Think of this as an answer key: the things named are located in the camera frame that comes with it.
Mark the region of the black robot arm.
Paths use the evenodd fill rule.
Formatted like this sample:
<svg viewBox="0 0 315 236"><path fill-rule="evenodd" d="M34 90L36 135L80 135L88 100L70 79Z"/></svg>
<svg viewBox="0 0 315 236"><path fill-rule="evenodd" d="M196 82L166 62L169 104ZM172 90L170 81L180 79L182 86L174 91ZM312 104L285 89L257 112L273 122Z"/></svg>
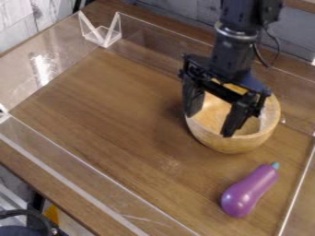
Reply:
<svg viewBox="0 0 315 236"><path fill-rule="evenodd" d="M278 19L284 0L221 0L214 23L214 44L208 57L186 54L178 72L182 110L194 116L204 97L212 94L230 104L220 135L233 136L246 119L257 117L270 89L252 76L250 68L261 59L260 34Z"/></svg>

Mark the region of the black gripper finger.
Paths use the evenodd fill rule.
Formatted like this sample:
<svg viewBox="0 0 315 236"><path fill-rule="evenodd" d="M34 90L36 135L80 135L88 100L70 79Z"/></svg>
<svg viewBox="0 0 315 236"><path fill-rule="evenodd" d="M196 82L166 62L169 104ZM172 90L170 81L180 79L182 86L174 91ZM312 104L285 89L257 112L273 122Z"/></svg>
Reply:
<svg viewBox="0 0 315 236"><path fill-rule="evenodd" d="M201 110L204 89L201 85L188 76L182 77L181 98L184 115L190 118Z"/></svg>
<svg viewBox="0 0 315 236"><path fill-rule="evenodd" d="M256 115L254 98L241 98L232 102L229 113L220 130L220 135L222 137L232 137L234 132L242 127L246 119Z"/></svg>

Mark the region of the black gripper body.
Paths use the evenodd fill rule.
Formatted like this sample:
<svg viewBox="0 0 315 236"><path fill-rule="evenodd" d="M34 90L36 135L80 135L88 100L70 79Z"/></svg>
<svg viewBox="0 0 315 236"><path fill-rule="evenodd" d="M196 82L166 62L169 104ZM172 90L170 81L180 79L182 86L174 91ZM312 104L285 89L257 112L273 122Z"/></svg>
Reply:
<svg viewBox="0 0 315 236"><path fill-rule="evenodd" d="M272 92L269 88L253 77L250 71L236 74L233 77L217 74L209 66L209 59L205 56L196 54L184 54L181 56L182 66L178 72L178 78L190 77L202 87L204 95L209 92L214 97L224 100L226 103L232 103L241 99L244 95L237 94L229 88L226 84L230 84L248 92L252 92L256 98L256 111L260 116L260 111L265 102L265 99L270 96Z"/></svg>

